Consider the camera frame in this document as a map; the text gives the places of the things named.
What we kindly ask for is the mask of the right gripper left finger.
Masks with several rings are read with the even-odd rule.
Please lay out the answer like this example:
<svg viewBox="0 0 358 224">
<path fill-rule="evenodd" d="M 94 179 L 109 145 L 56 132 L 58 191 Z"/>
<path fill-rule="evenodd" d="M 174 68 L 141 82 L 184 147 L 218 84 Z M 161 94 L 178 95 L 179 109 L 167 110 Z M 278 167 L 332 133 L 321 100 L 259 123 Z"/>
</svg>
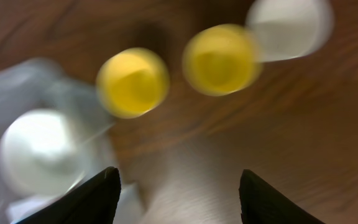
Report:
<svg viewBox="0 0 358 224">
<path fill-rule="evenodd" d="M 120 193 L 119 170 L 107 167 L 19 224 L 112 224 Z"/>
</svg>

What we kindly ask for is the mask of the yellow cup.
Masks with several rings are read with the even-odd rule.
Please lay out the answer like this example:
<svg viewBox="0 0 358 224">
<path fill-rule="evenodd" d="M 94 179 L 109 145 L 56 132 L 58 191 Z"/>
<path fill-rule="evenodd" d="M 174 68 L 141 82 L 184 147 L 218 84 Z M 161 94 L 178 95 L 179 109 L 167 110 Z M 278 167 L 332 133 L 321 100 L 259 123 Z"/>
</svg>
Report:
<svg viewBox="0 0 358 224">
<path fill-rule="evenodd" d="M 130 48 L 108 59 L 96 76 L 96 92 L 108 113 L 123 119 L 142 116 L 167 97 L 170 77 L 160 56 Z"/>
<path fill-rule="evenodd" d="M 196 34 L 186 45 L 182 70 L 187 82 L 209 96 L 245 89 L 262 71 L 252 33 L 237 24 L 221 24 Z"/>
</svg>

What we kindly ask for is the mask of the white cup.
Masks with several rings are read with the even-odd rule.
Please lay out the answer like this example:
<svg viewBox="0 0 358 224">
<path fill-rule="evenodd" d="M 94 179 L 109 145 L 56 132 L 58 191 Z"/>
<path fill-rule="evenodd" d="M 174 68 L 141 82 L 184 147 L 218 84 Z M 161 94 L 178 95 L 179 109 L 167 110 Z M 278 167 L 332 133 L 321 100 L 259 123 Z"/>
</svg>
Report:
<svg viewBox="0 0 358 224">
<path fill-rule="evenodd" d="M 334 27 L 327 0 L 256 0 L 246 25 L 257 39 L 260 61 L 304 57 L 320 49 Z"/>
</svg>

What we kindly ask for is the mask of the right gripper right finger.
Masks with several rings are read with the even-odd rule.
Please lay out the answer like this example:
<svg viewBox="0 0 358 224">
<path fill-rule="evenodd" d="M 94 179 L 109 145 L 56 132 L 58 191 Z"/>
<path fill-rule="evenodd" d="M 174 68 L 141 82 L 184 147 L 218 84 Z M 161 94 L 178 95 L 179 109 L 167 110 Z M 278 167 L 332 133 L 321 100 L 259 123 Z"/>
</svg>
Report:
<svg viewBox="0 0 358 224">
<path fill-rule="evenodd" d="M 249 169 L 242 172 L 239 199 L 243 224 L 323 224 Z"/>
</svg>

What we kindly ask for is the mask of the clear plastic storage bin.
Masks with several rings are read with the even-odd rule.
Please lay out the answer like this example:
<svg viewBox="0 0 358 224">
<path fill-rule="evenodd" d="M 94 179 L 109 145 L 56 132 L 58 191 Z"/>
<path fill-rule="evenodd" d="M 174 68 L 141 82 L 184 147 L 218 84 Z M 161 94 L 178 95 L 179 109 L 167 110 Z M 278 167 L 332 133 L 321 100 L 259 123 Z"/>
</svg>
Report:
<svg viewBox="0 0 358 224">
<path fill-rule="evenodd" d="M 33 58 L 1 70 L 0 140 L 20 115 L 36 109 L 57 110 L 69 120 L 81 164 L 86 169 L 85 178 L 71 190 L 105 168 L 117 166 L 107 136 L 114 122 L 101 106 L 93 86 L 69 78 L 61 66 L 45 58 Z M 11 190 L 0 174 L 0 223 L 17 223 L 64 195 L 22 196 Z"/>
</svg>

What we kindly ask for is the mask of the white small bowl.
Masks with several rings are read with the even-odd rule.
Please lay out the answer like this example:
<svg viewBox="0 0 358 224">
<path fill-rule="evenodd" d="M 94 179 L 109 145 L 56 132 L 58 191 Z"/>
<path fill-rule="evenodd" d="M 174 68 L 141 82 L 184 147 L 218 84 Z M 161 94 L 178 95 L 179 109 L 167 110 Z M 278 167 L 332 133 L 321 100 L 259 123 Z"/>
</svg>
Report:
<svg viewBox="0 0 358 224">
<path fill-rule="evenodd" d="M 0 140 L 0 174 L 15 193 L 60 196 L 86 176 L 67 117 L 51 109 L 20 115 Z"/>
</svg>

